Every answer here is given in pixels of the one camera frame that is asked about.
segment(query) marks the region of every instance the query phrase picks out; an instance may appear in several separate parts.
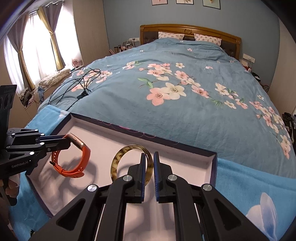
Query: bangle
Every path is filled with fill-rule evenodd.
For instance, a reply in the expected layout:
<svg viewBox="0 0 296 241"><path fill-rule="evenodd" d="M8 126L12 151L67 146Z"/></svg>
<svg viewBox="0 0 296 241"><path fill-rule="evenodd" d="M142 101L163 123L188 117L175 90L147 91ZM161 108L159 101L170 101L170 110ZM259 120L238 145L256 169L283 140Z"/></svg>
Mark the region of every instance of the bangle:
<svg viewBox="0 0 296 241"><path fill-rule="evenodd" d="M78 137L72 133L68 133L63 138L69 139L75 146L82 150L82 157L79 164L72 170L66 171L58 164L58 157L60 150L52 152L52 161L50 163L54 166L55 170L64 177L79 178L83 177L83 170L89 162L91 150L83 143Z"/></svg>
<svg viewBox="0 0 296 241"><path fill-rule="evenodd" d="M122 158L122 156L125 153L127 153L128 151L133 150L133 149L141 149L146 155L146 159L147 159L147 169L146 169L146 174L145 174L145 186L146 186L152 176L153 160L152 160L152 156L151 156L150 152L145 147L143 147L141 145L127 145L118 151L118 153L115 155L115 157L112 161L112 164L111 164L110 174L111 174L112 182L114 182L114 180L117 179L117 167L118 167L118 163L119 163L120 159Z"/></svg>

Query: wooden headboard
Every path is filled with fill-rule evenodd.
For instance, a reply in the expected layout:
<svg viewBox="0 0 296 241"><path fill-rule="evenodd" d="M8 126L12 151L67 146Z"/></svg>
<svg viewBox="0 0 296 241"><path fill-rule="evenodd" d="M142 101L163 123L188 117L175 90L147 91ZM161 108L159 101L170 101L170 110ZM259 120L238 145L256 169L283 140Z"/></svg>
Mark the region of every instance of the wooden headboard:
<svg viewBox="0 0 296 241"><path fill-rule="evenodd" d="M182 24L152 24L140 26L140 43L146 44L158 39L158 32L185 34L184 40L194 39L194 34L202 34L222 39L221 48L229 55L239 60L241 38L218 30Z"/></svg>

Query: wall socket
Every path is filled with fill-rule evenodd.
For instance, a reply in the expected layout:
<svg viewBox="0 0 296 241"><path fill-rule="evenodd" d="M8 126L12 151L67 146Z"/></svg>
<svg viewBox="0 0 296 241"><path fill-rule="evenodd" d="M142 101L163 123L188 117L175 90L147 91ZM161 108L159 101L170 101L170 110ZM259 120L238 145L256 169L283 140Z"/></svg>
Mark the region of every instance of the wall socket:
<svg viewBox="0 0 296 241"><path fill-rule="evenodd" d="M129 41L133 41L133 42L140 42L140 38L131 38L128 39Z"/></svg>
<svg viewBox="0 0 296 241"><path fill-rule="evenodd" d="M242 56L244 59L251 61L252 63L255 63L255 59L251 56L246 55L245 53Z"/></svg>

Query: picture frame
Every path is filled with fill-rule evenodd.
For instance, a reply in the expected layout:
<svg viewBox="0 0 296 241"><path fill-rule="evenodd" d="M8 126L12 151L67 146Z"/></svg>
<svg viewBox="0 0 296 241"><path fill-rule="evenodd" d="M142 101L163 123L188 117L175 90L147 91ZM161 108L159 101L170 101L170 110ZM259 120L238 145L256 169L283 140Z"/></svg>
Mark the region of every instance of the picture frame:
<svg viewBox="0 0 296 241"><path fill-rule="evenodd" d="M204 7L221 9L220 0L202 0L202 3Z"/></svg>
<svg viewBox="0 0 296 241"><path fill-rule="evenodd" d="M152 6L154 5L164 5L168 3L168 0L151 0Z"/></svg>
<svg viewBox="0 0 296 241"><path fill-rule="evenodd" d="M190 4L193 5L193 0L176 0L176 4Z"/></svg>

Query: orange watch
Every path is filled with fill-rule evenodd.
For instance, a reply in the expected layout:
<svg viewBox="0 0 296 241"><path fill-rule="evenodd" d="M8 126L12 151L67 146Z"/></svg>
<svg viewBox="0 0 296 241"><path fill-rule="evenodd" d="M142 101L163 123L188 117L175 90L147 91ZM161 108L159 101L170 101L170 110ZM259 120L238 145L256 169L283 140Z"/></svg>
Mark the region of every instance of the orange watch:
<svg viewBox="0 0 296 241"><path fill-rule="evenodd" d="M91 150L82 142L78 137L72 133L68 133L63 138L69 139L75 146L82 150L82 157L79 164L72 170L66 171L58 164L58 156L60 150L52 152L52 161L50 163L54 166L55 170L64 177L79 178L83 177L83 170L89 162L89 157L91 155Z"/></svg>

